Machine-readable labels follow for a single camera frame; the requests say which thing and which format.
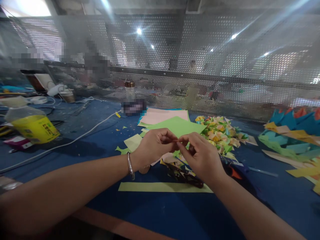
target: green paper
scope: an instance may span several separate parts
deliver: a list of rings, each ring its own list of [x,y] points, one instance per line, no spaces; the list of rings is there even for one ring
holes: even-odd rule
[[[213,193],[204,184],[203,188],[197,188],[187,183],[142,183],[142,182],[122,182],[118,191],[120,192],[178,192],[178,193]]]
[[[144,135],[146,135],[146,134],[147,134],[146,132],[142,132],[139,135],[140,135],[140,137],[144,137]]]
[[[119,146],[117,146],[116,151],[120,151],[121,155],[127,154],[127,152],[131,152],[129,148],[121,149],[119,148]]]
[[[127,145],[131,152],[134,152],[138,148],[141,140],[142,137],[140,137],[139,134],[136,134],[133,137],[124,140],[124,143]]]
[[[189,134],[192,132],[201,133],[206,128],[206,126],[186,121],[180,117],[173,117],[163,122],[148,126],[147,128],[168,128],[171,132],[173,132],[174,135],[176,135],[179,138],[182,135]]]

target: paper strip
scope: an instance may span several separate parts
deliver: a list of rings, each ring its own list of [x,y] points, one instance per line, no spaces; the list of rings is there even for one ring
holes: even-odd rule
[[[178,192],[178,193],[213,193],[211,189],[204,184],[203,188],[197,188],[187,183],[139,183],[122,182],[118,191],[120,192]]]
[[[294,170],[287,170],[294,177],[306,177],[320,174],[320,169],[317,167],[314,168],[300,168]]]

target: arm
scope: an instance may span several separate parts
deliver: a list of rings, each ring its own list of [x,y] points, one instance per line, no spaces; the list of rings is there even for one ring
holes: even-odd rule
[[[149,131],[130,154],[133,171],[173,151],[176,139],[167,129]],[[57,169],[1,195],[0,220],[7,231],[18,235],[40,233],[128,174],[127,155]]]
[[[217,195],[248,240],[305,239],[227,176],[217,149],[201,135],[191,133],[178,141],[178,147],[190,167]],[[188,142],[191,146],[189,150],[185,148]]]

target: light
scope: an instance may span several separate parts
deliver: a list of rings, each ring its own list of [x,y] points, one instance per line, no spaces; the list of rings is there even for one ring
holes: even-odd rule
[[[231,39],[235,39],[238,35],[239,35],[239,33],[233,34]]]

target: silver bangle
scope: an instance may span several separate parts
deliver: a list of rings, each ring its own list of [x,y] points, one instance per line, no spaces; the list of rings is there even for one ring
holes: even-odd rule
[[[128,155],[128,165],[129,165],[129,172],[131,174],[131,178],[132,180],[135,179],[135,176],[134,176],[134,172],[132,170],[132,166],[131,166],[131,161],[130,161],[130,152],[127,152],[127,155]]]

